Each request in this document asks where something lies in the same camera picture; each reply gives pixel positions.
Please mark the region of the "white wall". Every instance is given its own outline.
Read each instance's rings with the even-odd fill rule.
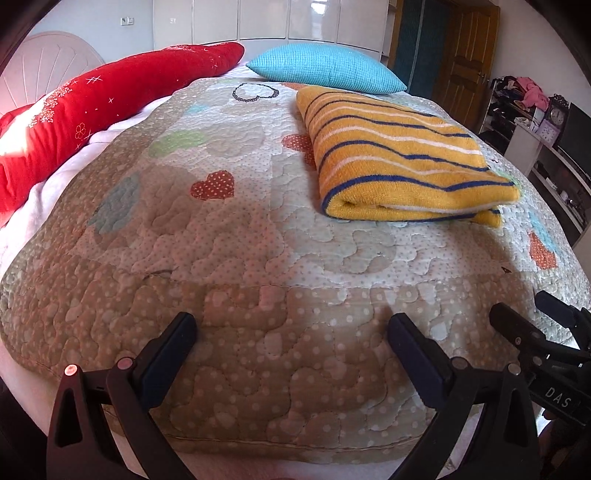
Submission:
[[[546,95],[558,93],[591,115],[591,85],[542,15],[525,0],[491,0],[501,7],[492,78],[530,77]]]
[[[86,40],[104,61],[153,50],[152,0],[61,0],[31,31],[73,33]],[[120,17],[135,25],[121,27]]]

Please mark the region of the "black clock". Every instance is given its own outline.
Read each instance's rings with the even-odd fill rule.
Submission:
[[[546,110],[545,120],[562,131],[566,118],[569,115],[569,103],[561,95],[554,95],[550,98],[550,106]]]

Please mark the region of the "blue pillow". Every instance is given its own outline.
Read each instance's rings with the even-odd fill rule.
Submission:
[[[306,83],[361,93],[397,93],[406,85],[380,62],[334,44],[292,43],[246,65],[272,82]]]

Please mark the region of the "white bed sheet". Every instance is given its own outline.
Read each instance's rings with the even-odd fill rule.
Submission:
[[[263,77],[258,76],[244,65],[236,67],[224,77],[264,80]],[[148,118],[155,108],[169,98],[155,100],[137,115],[94,134],[88,145],[66,161],[47,181],[38,183],[31,189],[25,205],[15,212],[6,226],[0,229],[0,277],[4,276],[20,250],[47,220],[59,197],[76,174],[98,157],[118,135]],[[40,383],[36,375],[18,365],[10,357],[1,341],[0,377],[4,379],[25,411],[47,433],[51,413],[41,411],[40,405],[46,406],[51,402],[32,399],[53,399],[54,390],[48,385]],[[452,454],[452,464],[459,464],[475,429],[475,422],[476,419],[472,419],[472,424],[467,425],[464,429],[462,439]],[[117,435],[115,437],[127,465],[132,470],[141,473],[139,463],[127,441]],[[312,465],[268,459],[220,458],[200,453],[180,454],[180,457],[200,480],[226,480],[227,478],[234,480],[284,480],[285,478],[294,478],[295,480],[385,480],[394,473],[401,463],[399,460],[367,465]],[[451,470],[446,468],[445,471],[449,473]]]

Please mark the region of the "clock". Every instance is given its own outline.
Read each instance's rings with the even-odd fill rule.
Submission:
[[[569,103],[560,95],[550,98],[544,120],[537,134],[550,146],[554,146],[562,132],[569,115]]]

